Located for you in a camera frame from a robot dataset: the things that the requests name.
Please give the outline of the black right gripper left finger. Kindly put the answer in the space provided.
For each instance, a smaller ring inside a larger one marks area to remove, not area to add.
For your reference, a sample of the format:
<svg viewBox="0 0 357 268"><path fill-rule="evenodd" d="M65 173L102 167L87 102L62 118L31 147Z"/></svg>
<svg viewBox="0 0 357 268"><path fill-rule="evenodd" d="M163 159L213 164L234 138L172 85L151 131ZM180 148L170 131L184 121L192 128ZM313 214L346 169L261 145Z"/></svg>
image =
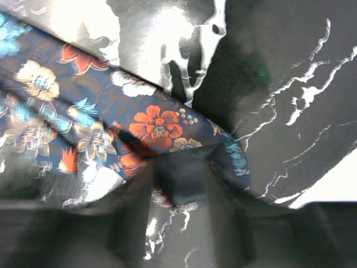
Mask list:
<svg viewBox="0 0 357 268"><path fill-rule="evenodd" d="M39 168L21 156L1 160L2 267L140 267L155 164L84 208L38 198Z"/></svg>

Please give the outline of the navy floral tie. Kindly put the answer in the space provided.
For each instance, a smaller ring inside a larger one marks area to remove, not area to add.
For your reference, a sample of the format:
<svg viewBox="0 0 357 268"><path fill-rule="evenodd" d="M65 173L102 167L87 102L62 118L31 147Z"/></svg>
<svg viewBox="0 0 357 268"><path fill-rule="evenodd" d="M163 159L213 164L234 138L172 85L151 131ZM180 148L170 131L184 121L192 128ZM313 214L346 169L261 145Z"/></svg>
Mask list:
<svg viewBox="0 0 357 268"><path fill-rule="evenodd" d="M156 202L186 203L201 170L175 152L213 147L224 181L249 189L239 143L156 87L1 13L1 198L94 202L163 155Z"/></svg>

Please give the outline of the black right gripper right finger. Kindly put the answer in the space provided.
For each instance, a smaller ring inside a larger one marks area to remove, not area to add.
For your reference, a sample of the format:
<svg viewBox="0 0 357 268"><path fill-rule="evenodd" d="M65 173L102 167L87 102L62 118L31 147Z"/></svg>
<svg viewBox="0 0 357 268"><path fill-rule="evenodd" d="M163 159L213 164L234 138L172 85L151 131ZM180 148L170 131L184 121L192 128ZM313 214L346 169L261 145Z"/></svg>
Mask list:
<svg viewBox="0 0 357 268"><path fill-rule="evenodd" d="M269 204L239 188L229 154L209 155L219 267L355 267L356 203Z"/></svg>

